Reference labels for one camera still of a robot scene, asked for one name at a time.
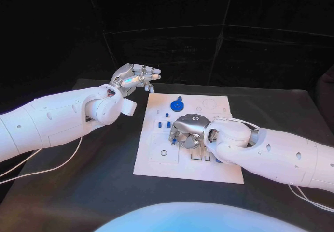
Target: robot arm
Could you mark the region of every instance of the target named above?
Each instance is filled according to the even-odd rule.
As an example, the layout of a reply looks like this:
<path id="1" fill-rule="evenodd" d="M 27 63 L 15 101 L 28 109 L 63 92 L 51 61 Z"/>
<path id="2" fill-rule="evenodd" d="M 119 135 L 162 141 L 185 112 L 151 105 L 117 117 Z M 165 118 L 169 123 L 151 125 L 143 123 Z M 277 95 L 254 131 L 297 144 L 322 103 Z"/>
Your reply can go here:
<path id="1" fill-rule="evenodd" d="M 120 113 L 132 116 L 136 103 L 123 97 L 135 87 L 153 92 L 149 80 L 159 79 L 158 74 L 158 69 L 125 64 L 109 84 L 44 96 L 0 115 L 0 162 L 80 138 Z"/>
<path id="2" fill-rule="evenodd" d="M 210 122 L 195 114 L 175 120 L 171 143 L 176 143 L 179 133 L 187 139 L 178 145 L 194 149 L 202 139 L 207 151 L 224 164 L 237 164 L 283 184 L 334 192 L 334 148 L 241 120 L 217 118 Z"/>

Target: small blue part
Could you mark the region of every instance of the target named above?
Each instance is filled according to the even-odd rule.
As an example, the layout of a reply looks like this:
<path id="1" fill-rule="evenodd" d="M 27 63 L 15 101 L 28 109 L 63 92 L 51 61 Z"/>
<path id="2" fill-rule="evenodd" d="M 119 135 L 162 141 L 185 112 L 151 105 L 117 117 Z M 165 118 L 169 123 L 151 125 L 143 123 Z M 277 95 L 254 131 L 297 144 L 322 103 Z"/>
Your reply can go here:
<path id="1" fill-rule="evenodd" d="M 179 112 L 184 108 L 182 97 L 179 96 L 175 101 L 171 102 L 169 108 L 172 111 Z"/>

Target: white panel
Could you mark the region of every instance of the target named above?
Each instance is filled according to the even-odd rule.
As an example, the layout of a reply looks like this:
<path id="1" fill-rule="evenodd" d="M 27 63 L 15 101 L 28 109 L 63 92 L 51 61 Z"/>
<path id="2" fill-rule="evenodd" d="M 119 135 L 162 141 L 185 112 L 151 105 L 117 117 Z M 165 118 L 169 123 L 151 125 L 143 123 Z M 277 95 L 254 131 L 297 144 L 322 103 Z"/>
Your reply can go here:
<path id="1" fill-rule="evenodd" d="M 169 103 L 176 100 L 178 96 L 182 97 L 184 109 L 174 112 Z M 198 160 L 191 159 L 191 150 L 184 148 L 174 150 L 176 146 L 171 146 L 166 140 L 169 132 L 166 122 L 169 121 L 172 125 L 175 119 L 185 114 L 202 115 L 208 120 L 212 120 L 217 116 L 231 118 L 227 97 L 149 94 L 133 174 L 243 184 L 240 166 L 217 163 L 212 154 L 204 150 L 204 147 L 194 151 L 197 152 L 195 156 L 201 157 Z M 166 158 L 166 155 L 162 158 L 162 150 L 166 151 L 166 155 L 171 153 L 169 158 Z M 175 160 L 171 157 L 178 157 L 176 163 L 171 162 Z"/>

